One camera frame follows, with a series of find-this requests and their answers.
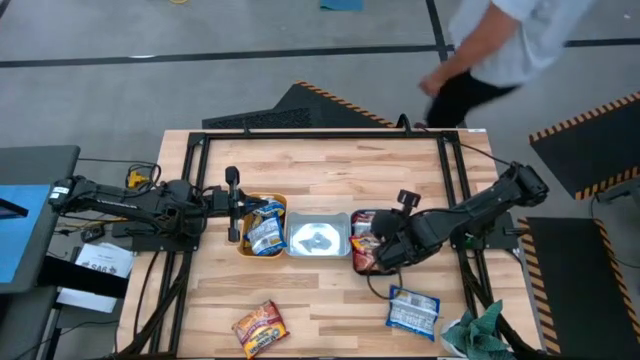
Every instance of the black mat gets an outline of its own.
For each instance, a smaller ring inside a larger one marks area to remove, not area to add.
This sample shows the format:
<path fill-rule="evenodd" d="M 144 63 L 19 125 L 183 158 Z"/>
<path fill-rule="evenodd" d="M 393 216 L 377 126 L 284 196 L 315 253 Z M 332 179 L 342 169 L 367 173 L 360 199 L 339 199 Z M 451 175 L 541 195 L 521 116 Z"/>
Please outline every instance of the black mat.
<path fill-rule="evenodd" d="M 585 199 L 639 174 L 638 99 L 629 95 L 529 136 L 571 196 Z"/>
<path fill-rule="evenodd" d="M 318 106 L 253 111 L 202 120 L 203 129 L 295 129 L 321 124 Z"/>
<path fill-rule="evenodd" d="M 391 121 L 304 81 L 292 85 L 274 109 L 311 105 L 320 107 L 322 128 L 395 127 Z"/>
<path fill-rule="evenodd" d="M 522 244 L 550 353 L 640 359 L 640 325 L 601 222 L 528 218 Z"/>

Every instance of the red snack bag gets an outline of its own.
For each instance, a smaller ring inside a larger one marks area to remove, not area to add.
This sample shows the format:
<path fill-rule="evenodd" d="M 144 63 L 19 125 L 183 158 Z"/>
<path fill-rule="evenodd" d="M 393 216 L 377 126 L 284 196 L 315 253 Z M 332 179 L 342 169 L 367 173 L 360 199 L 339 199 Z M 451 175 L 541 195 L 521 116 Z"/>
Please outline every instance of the red snack bag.
<path fill-rule="evenodd" d="M 289 335 L 276 305 L 268 300 L 231 327 L 236 333 L 247 359 L 252 359 L 267 346 Z"/>

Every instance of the person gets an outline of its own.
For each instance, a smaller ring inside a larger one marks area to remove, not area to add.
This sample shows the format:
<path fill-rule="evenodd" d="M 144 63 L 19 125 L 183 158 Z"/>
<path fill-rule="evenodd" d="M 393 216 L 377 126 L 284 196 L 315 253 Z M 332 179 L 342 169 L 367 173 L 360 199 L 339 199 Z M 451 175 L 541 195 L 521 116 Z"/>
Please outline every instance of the person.
<path fill-rule="evenodd" d="M 449 31 L 455 55 L 420 81 L 434 100 L 427 127 L 455 128 L 467 113 L 538 76 L 593 0 L 462 0 Z"/>

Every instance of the concrete floor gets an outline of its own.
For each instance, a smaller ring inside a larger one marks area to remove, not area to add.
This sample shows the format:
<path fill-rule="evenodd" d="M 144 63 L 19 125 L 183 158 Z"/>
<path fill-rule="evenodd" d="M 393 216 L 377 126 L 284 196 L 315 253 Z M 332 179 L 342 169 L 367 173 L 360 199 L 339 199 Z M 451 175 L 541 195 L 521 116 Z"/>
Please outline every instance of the concrete floor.
<path fill-rule="evenodd" d="M 448 41 L 459 0 L 435 3 Z M 638 38 L 639 19 L 636 0 L 600 1 L 571 39 Z M 86 157 L 153 161 L 165 129 L 196 129 L 203 118 L 270 108 L 295 80 L 389 119 L 404 112 L 417 120 L 428 100 L 416 84 L 439 58 L 415 52 L 60 67 L 7 67 L 8 61 L 435 43 L 423 0 L 365 0 L 360 13 L 320 11 L 309 0 L 14 0 L 0 19 L 0 146 L 78 144 Z M 527 136 L 639 90 L 639 62 L 638 45 L 569 48 L 544 76 L 467 118 L 469 127 L 488 129 L 496 156 L 533 165 L 551 187 L 543 205 L 515 215 L 589 216 L 588 203 L 570 198 Z M 125 171 L 77 168 L 118 185 Z M 622 199 L 595 212 L 618 256 L 640 264 L 640 210 Z M 77 241 L 56 237 L 51 249 L 64 253 Z M 623 267 L 623 273 L 638 311 L 640 271 Z M 113 331 L 65 335 L 56 359 L 105 355 Z"/>

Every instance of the wooden table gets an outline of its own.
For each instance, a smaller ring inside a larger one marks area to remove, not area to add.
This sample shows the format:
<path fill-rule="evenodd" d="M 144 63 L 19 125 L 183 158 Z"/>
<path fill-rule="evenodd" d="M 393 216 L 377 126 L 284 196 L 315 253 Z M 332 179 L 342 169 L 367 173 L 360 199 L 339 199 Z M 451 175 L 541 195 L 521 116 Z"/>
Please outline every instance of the wooden table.
<path fill-rule="evenodd" d="M 188 131 L 166 131 L 158 163 L 164 180 L 179 179 Z M 487 134 L 460 131 L 461 141 L 490 152 Z M 497 178 L 493 161 L 463 148 L 473 193 Z M 452 170 L 455 161 L 448 151 Z M 350 214 L 356 209 L 399 207 L 398 191 L 422 195 L 420 209 L 446 207 L 436 142 L 402 140 L 220 140 L 213 141 L 205 186 L 224 184 L 224 169 L 240 170 L 247 193 L 276 192 L 287 197 L 288 211 Z M 192 183 L 197 169 L 192 169 Z M 457 181 L 455 171 L 453 178 Z M 456 193 L 461 194 L 459 184 Z M 244 356 L 231 325 L 258 304 L 272 299 L 291 335 L 264 356 L 436 356 L 444 355 L 440 336 L 424 337 L 385 326 L 388 302 L 375 297 L 350 258 L 304 260 L 247 259 L 226 241 L 228 219 L 210 219 L 194 253 L 180 338 L 181 357 Z M 520 264 L 505 251 L 485 252 L 496 299 L 503 314 L 531 346 L 540 347 Z M 152 254 L 136 258 L 118 329 L 121 347 L 132 339 L 135 310 Z M 176 261 L 176 270 L 180 261 Z M 140 328 L 156 306 L 164 266 L 158 257 L 147 286 Z M 436 330 L 459 318 L 465 300 L 458 260 L 448 245 L 426 261 L 403 271 L 405 287 L 441 299 Z M 372 283 L 385 292 L 395 276 Z M 164 321 L 160 349 L 166 349 L 173 310 Z"/>

